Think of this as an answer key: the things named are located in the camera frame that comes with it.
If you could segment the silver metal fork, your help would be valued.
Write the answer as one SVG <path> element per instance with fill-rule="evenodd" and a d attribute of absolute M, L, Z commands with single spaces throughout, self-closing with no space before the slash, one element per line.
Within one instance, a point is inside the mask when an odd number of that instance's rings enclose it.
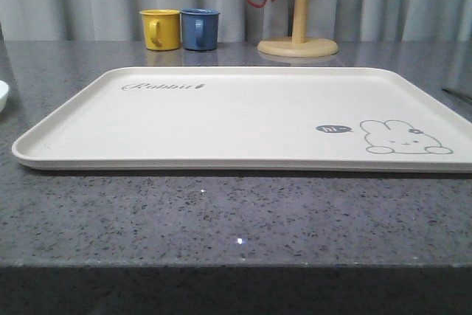
<path fill-rule="evenodd" d="M 454 90 L 454 89 L 451 89 L 451 88 L 442 88 L 442 90 L 448 94 L 451 94 L 451 95 L 454 95 L 455 97 L 461 99 L 461 100 L 464 100 L 466 102 L 471 102 L 472 101 L 472 97 L 469 95 L 469 94 L 466 94 L 465 92 L 462 92 L 462 91 L 457 91 L 457 90 Z"/>

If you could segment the white round plate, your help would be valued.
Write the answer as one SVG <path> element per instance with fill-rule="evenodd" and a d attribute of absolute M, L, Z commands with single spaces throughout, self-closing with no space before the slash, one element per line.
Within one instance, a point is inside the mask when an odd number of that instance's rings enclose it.
<path fill-rule="evenodd" d="M 10 92 L 9 85 L 3 80 L 0 80 L 0 112 L 3 112 L 7 104 L 9 92 Z"/>

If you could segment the wooden mug tree stand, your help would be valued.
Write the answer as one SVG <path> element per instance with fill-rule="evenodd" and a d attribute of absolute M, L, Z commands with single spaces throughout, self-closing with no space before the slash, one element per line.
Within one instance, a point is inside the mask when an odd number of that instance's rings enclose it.
<path fill-rule="evenodd" d="M 292 36 L 261 40 L 257 49 L 268 55 L 316 58 L 334 55 L 339 51 L 335 41 L 307 36 L 309 0 L 294 0 Z"/>

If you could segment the blue mug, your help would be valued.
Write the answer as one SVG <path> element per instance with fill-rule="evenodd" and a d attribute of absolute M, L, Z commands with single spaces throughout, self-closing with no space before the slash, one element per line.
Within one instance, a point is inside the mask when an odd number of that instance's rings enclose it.
<path fill-rule="evenodd" d="M 211 9 L 181 10 L 182 42 L 185 49 L 208 51 L 217 48 L 220 12 Z"/>

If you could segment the yellow mug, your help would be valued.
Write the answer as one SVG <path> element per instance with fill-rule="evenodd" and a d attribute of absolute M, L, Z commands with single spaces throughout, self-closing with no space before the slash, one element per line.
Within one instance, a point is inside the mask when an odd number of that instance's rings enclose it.
<path fill-rule="evenodd" d="M 179 10 L 141 10 L 145 47 L 167 51 L 181 46 L 181 20 Z"/>

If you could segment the beige rabbit serving tray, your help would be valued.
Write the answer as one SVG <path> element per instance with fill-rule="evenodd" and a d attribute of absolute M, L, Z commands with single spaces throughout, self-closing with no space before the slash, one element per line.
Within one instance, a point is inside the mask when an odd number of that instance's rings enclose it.
<path fill-rule="evenodd" d="M 130 67 L 97 78 L 12 152 L 41 170 L 469 173 L 471 124 L 383 69 Z"/>

